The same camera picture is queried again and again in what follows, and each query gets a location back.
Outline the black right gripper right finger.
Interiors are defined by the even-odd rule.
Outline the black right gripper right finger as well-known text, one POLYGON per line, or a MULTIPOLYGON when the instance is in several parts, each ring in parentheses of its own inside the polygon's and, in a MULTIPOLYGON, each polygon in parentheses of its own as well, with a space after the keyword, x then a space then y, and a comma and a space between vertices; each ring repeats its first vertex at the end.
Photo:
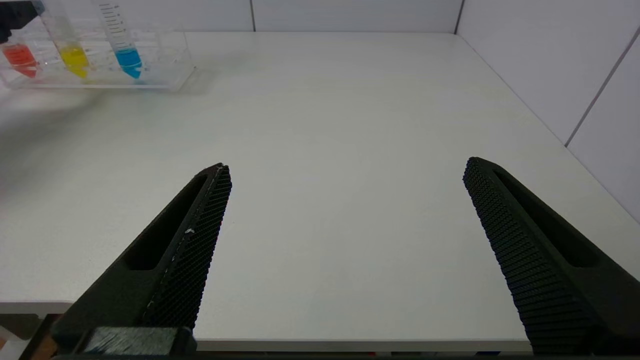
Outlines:
POLYGON ((535 357, 637 357, 640 284, 498 164, 462 182, 535 357))

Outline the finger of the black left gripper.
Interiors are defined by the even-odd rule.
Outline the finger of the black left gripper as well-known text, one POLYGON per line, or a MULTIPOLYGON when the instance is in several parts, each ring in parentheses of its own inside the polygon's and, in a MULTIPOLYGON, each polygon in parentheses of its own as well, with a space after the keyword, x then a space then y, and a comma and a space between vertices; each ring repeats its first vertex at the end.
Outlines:
POLYGON ((0 2, 0 43, 6 44, 13 31, 23 29, 44 11, 41 0, 0 2))

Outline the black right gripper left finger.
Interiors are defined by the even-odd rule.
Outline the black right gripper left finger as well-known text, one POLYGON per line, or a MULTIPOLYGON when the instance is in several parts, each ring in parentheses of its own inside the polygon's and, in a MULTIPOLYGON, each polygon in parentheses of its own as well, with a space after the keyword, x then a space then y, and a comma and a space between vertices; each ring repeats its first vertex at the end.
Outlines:
POLYGON ((194 353, 210 265, 233 183, 197 173, 51 327, 59 356, 194 353))

